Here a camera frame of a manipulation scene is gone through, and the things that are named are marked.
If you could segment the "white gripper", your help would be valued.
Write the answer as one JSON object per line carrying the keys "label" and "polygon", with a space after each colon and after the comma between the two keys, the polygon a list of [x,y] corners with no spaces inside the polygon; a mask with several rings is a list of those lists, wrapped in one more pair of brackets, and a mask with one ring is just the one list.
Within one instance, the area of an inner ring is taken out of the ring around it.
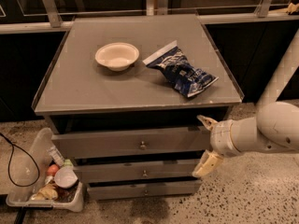
{"label": "white gripper", "polygon": [[203,123],[207,130],[211,131],[210,144],[214,150],[206,150],[192,171],[193,177],[200,178],[210,174],[219,167],[223,162],[223,156],[235,157],[240,155],[241,152],[235,147],[231,137],[231,128],[233,125],[231,119],[217,122],[203,115],[198,115],[197,119]]}

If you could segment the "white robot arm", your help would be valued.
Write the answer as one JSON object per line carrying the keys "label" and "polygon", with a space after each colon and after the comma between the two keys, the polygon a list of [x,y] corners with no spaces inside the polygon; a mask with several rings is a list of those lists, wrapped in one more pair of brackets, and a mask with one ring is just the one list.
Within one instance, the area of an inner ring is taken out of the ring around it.
{"label": "white robot arm", "polygon": [[194,177],[203,177],[224,159],[245,152],[299,152],[299,107],[278,100],[298,65],[299,31],[257,102],[255,117],[220,122],[202,115],[197,117],[210,131],[210,149],[194,168]]}

